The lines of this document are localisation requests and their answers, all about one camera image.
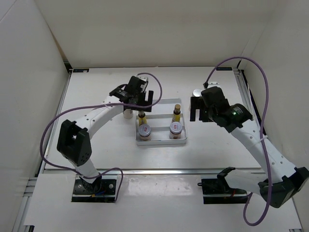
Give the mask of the white shaker bottle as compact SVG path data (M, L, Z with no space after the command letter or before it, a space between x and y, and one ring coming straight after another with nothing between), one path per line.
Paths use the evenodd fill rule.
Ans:
M191 101L191 99L190 99L189 111L191 111L192 107L194 107L195 111L198 109L198 104L199 104L199 101L200 101L201 92L202 92L202 90L199 89L199 88L196 88L196 89L193 90L191 98L194 98L194 101Z
M123 111L123 117L125 119L131 119L133 117L133 110L131 109L126 109Z

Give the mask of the yellow small bottle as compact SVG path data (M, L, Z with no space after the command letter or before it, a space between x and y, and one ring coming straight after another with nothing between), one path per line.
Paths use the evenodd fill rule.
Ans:
M138 112L138 120L139 120L139 126L147 123L146 114L144 111Z
M172 122L180 122L180 118L181 118L181 105L176 104L173 110Z

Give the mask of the sauce jar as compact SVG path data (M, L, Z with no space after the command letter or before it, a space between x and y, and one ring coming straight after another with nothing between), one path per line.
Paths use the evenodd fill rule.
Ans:
M138 128L138 133L142 141L151 140L151 127L148 124L142 124Z
M183 126L180 122L174 121L169 127L169 138L180 139L182 134Z

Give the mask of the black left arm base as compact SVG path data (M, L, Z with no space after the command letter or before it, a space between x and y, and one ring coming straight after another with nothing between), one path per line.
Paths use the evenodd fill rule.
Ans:
M107 174L88 183L76 177L71 202L74 203L116 203L123 182L122 174Z

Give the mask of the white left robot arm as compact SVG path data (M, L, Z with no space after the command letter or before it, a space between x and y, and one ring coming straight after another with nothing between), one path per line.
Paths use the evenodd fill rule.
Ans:
M142 106L144 111L150 112L154 92L150 90L146 100L147 86L147 77L132 76L128 84L118 86L109 93L102 102L103 107L95 107L83 117L75 121L67 119L61 124L56 148L74 166L90 193L97 193L101 188L99 172L90 159L92 137L125 110L138 111Z

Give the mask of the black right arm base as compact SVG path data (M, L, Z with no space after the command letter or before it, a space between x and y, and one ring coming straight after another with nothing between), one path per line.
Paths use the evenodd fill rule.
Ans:
M235 167L227 167L217 174L216 178L202 178L197 184L202 188L204 204L245 204L248 193L245 190L231 188L225 177Z

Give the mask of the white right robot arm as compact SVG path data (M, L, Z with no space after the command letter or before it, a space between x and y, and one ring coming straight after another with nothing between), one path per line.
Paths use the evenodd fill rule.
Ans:
M280 208L298 193L309 179L306 167L297 168L270 140L260 134L252 114L240 103L230 105L220 87L210 87L190 99L190 121L214 122L236 138L259 163L265 175L257 177L234 167L217 174L217 188L222 193L241 189L260 195L270 206Z

